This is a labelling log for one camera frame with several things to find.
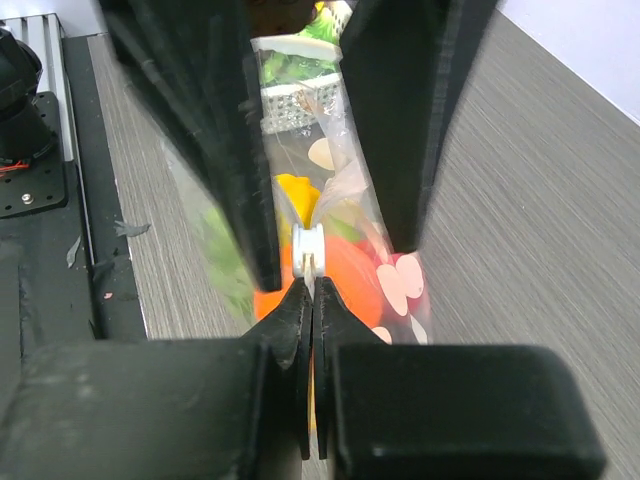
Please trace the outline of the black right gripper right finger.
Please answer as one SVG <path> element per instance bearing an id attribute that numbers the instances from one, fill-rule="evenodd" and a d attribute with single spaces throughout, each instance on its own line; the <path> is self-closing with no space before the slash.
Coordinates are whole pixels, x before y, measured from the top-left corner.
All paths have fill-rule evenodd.
<path id="1" fill-rule="evenodd" d="M 598 479 L 568 365 L 535 345 L 387 344 L 315 283 L 319 455 L 333 479 Z"/>

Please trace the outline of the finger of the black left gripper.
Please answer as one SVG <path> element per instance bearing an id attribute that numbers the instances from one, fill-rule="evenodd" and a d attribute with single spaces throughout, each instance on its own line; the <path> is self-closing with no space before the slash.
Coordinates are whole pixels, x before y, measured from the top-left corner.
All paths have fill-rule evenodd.
<path id="1" fill-rule="evenodd" d="M 257 286 L 281 286 L 257 62 L 242 1 L 102 1 L 133 91 L 218 206 Z"/>
<path id="2" fill-rule="evenodd" d="M 397 252 L 418 249 L 456 107 L 494 1 L 360 1 L 340 68 L 382 220 Z"/>

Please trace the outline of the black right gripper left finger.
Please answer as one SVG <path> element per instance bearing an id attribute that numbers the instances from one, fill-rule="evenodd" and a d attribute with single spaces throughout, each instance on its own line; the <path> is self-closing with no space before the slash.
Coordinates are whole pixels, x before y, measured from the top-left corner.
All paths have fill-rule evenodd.
<path id="1" fill-rule="evenodd" d="M 297 479 L 309 458 L 301 280 L 238 338 L 39 349 L 1 418 L 5 479 Z"/>

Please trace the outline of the red yellow apple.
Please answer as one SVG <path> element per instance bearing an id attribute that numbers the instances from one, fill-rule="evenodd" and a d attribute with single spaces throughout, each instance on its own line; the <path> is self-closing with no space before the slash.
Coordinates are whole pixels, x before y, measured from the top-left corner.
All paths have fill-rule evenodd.
<path id="1" fill-rule="evenodd" d="M 369 240 L 356 243 L 376 267 L 383 313 L 372 331 L 388 344 L 428 344 L 431 303 L 427 279 L 416 253 L 389 253 Z"/>

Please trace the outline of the orange fruit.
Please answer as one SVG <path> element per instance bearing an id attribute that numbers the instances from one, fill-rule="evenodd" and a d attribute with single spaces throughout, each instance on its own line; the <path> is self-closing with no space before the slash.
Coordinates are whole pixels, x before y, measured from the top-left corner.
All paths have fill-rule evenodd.
<path id="1" fill-rule="evenodd" d="M 374 262 L 355 244 L 338 237 L 325 238 L 326 275 L 335 284 L 346 307 L 369 328 L 381 325 L 384 298 L 377 280 Z M 254 292 L 253 306 L 257 320 L 262 320 L 281 302 L 291 286 L 291 246 L 281 248 L 283 288 L 276 292 Z"/>

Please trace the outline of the green grape bunch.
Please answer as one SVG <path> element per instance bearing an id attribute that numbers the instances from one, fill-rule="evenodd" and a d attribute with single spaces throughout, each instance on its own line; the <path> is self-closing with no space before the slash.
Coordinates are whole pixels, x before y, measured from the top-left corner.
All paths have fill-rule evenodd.
<path id="1" fill-rule="evenodd" d="M 230 313 L 253 318 L 254 285 L 222 212 L 211 207 L 201 216 L 201 241 L 213 287 Z"/>

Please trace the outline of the yellow lemon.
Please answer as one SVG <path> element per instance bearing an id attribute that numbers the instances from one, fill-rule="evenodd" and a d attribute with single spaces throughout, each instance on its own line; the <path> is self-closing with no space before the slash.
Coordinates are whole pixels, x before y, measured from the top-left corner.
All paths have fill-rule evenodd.
<path id="1" fill-rule="evenodd" d="M 308 177 L 284 173 L 277 175 L 276 181 L 291 201 L 304 227 L 309 229 L 321 192 L 311 184 Z"/>

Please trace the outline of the clear dotted zip bag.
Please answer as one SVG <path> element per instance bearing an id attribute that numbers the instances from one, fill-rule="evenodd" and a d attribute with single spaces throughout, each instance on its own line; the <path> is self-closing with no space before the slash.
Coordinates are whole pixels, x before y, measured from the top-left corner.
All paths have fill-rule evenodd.
<path id="1" fill-rule="evenodd" d="M 298 245 L 292 236 L 293 230 L 305 228 L 291 201 L 276 181 L 277 175 L 287 173 L 308 177 L 311 184 L 321 192 L 310 227 L 322 229 L 324 246 L 326 237 L 338 236 L 355 245 L 361 240 L 369 240 L 376 249 L 384 248 L 389 253 L 397 253 L 387 241 L 380 224 L 374 190 L 349 118 L 342 76 L 334 102 L 328 107 L 320 107 L 314 116 L 315 121 L 303 128 L 275 134 L 263 132 L 263 143 L 274 182 L 280 248 L 290 245 L 292 253 Z M 208 275 L 208 263 L 201 241 L 201 216 L 211 207 L 216 207 L 221 212 L 222 209 L 195 175 L 188 171 L 182 160 L 171 156 L 169 165 L 186 216 L 204 257 Z M 215 296 L 213 325 L 220 334 L 238 336 L 260 321 L 255 317 L 254 306 L 250 321 L 230 313 L 221 295 L 213 287 L 209 275 L 208 278 Z"/>

